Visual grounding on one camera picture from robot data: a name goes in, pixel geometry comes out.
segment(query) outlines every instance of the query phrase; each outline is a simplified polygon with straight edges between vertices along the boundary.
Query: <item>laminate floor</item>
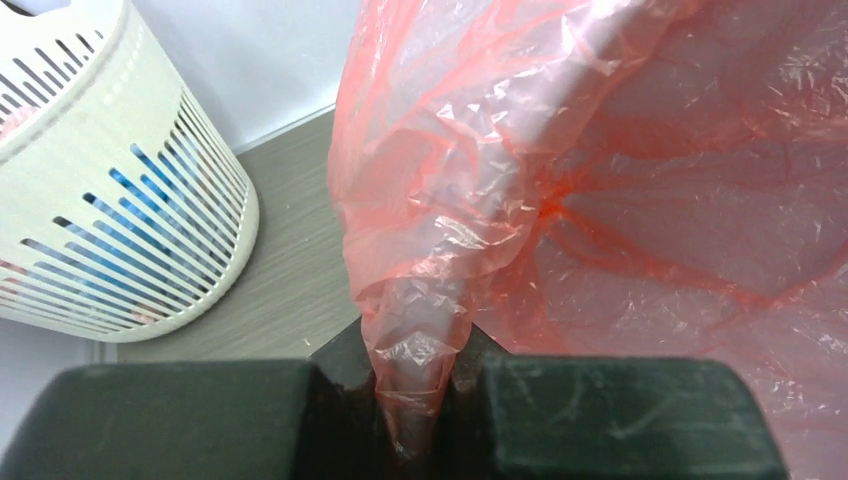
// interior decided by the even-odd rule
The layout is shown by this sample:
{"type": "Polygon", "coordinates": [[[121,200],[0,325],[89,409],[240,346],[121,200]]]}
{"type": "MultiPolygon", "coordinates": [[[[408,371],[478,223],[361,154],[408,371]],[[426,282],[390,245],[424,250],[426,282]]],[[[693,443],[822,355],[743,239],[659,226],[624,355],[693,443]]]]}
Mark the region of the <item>laminate floor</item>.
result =
{"type": "Polygon", "coordinates": [[[306,356],[354,320],[326,186],[331,131],[332,112],[239,156],[262,209],[244,273],[189,325],[119,345],[119,361],[306,356]]]}

